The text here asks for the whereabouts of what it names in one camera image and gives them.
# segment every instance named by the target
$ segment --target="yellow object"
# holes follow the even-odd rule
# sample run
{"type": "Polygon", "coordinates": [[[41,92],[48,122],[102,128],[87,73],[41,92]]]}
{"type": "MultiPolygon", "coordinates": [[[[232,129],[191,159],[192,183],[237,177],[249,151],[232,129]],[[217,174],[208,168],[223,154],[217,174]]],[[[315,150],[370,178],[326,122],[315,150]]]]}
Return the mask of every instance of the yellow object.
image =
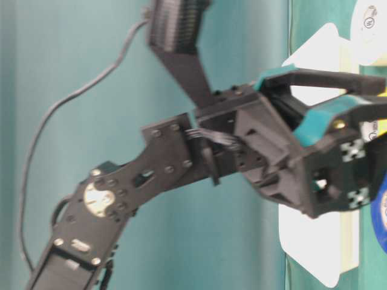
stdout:
{"type": "MultiPolygon", "coordinates": [[[[380,94],[379,97],[387,97],[387,88],[383,94],[380,94]]],[[[387,132],[387,120],[378,121],[378,131],[379,135],[383,135],[387,132]]]]}

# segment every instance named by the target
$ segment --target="white object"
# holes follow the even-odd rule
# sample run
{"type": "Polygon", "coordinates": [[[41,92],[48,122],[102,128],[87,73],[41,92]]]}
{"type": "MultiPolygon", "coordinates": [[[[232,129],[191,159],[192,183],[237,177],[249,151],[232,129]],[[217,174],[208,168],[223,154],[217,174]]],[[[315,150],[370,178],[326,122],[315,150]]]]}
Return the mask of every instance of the white object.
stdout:
{"type": "MultiPolygon", "coordinates": [[[[292,63],[298,68],[359,72],[350,42],[339,37],[334,24],[324,25],[284,65],[292,63]]],[[[315,105],[345,91],[294,86],[292,93],[307,105],[315,105]]],[[[310,219],[280,205],[279,238],[284,251],[327,287],[335,287],[341,273],[359,265],[359,211],[334,212],[310,219]]]]}
{"type": "MultiPolygon", "coordinates": [[[[292,63],[298,68],[359,73],[359,64],[353,62],[350,42],[339,37],[337,27],[333,23],[327,23],[320,28],[283,65],[292,63]]],[[[316,89],[307,86],[292,86],[291,91],[295,97],[309,106],[337,97],[345,92],[343,89],[316,89]]]]}
{"type": "Polygon", "coordinates": [[[361,65],[387,65],[387,1],[358,0],[351,22],[351,43],[361,65]]]}

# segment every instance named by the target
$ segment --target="robotic arm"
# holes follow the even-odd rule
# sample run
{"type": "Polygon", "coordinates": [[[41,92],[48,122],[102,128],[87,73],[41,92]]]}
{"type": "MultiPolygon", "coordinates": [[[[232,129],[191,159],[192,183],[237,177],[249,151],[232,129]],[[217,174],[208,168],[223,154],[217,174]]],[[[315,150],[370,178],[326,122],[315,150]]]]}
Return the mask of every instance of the robotic arm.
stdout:
{"type": "Polygon", "coordinates": [[[209,2],[155,1],[150,47],[197,105],[142,129],[147,146],[124,165],[106,162],[72,195],[28,283],[33,290],[89,290],[138,208],[162,192],[240,172],[264,198],[312,218],[373,200],[386,172],[387,135],[365,143],[364,121],[387,118],[373,95],[385,79],[286,67],[256,83],[210,92],[195,46],[209,2]],[[308,107],[291,85],[344,88],[308,107]]]}

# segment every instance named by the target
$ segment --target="teal wall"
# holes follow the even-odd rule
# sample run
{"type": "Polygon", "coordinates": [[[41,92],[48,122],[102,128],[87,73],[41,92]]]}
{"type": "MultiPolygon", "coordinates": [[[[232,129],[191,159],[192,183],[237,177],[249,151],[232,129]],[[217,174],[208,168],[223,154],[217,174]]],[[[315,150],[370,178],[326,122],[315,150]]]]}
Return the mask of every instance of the teal wall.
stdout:
{"type": "MultiPolygon", "coordinates": [[[[49,105],[116,57],[148,0],[1,0],[1,289],[23,289],[16,240],[22,164],[49,105]]],[[[255,79],[287,57],[287,0],[214,1],[201,55],[212,87],[255,79]]],[[[49,217],[94,166],[125,163],[144,147],[139,127],[193,104],[148,50],[145,32],[111,77],[66,105],[42,136],[32,166],[26,237],[34,263],[49,217]]],[[[125,230],[110,289],[283,289],[277,206],[233,175],[179,188],[143,206],[125,230]]]]}

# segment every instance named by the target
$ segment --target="bolt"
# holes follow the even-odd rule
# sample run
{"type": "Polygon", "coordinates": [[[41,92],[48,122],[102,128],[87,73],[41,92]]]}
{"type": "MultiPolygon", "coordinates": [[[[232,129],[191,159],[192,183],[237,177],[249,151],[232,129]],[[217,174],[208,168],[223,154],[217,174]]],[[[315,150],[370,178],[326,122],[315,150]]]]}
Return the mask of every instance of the bolt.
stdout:
{"type": "Polygon", "coordinates": [[[192,166],[192,161],[191,160],[183,161],[183,167],[190,168],[191,166],[192,166]]]}
{"type": "Polygon", "coordinates": [[[164,168],[165,173],[171,174],[175,171],[173,166],[167,166],[164,168]]]}
{"type": "Polygon", "coordinates": [[[116,179],[109,179],[108,180],[108,186],[114,187],[118,184],[118,181],[116,179]]]}
{"type": "Polygon", "coordinates": [[[97,265],[101,264],[101,259],[100,258],[93,258],[93,259],[91,259],[91,263],[94,266],[97,266],[97,265]]]}
{"type": "Polygon", "coordinates": [[[95,185],[102,185],[105,182],[102,177],[97,177],[94,181],[95,185]]]}
{"type": "Polygon", "coordinates": [[[115,212],[114,211],[109,211],[108,212],[108,218],[114,219],[115,218],[115,212]]]}
{"type": "Polygon", "coordinates": [[[117,195],[122,198],[123,196],[126,195],[126,190],[120,189],[119,191],[117,191],[117,195]]]}
{"type": "Polygon", "coordinates": [[[172,124],[171,125],[171,130],[172,131],[179,131],[180,130],[180,126],[178,124],[172,124]]]}
{"type": "Polygon", "coordinates": [[[98,176],[98,175],[101,174],[101,170],[99,170],[98,168],[93,169],[93,170],[90,172],[90,174],[91,174],[92,176],[98,176]]]}
{"type": "Polygon", "coordinates": [[[333,128],[339,130],[345,128],[345,122],[343,120],[335,120],[333,122],[333,128]]]}
{"type": "Polygon", "coordinates": [[[121,202],[121,203],[117,204],[117,209],[118,210],[126,209],[126,204],[124,202],[121,202]]]}
{"type": "Polygon", "coordinates": [[[64,243],[64,241],[61,238],[54,240],[54,245],[57,247],[63,245],[63,243],[64,243]]]}
{"type": "Polygon", "coordinates": [[[66,221],[71,223],[71,224],[75,223],[75,216],[71,215],[71,216],[66,217],[66,221]]]}
{"type": "Polygon", "coordinates": [[[158,138],[161,136],[161,131],[160,130],[153,130],[152,131],[152,136],[155,138],[158,138]]]}

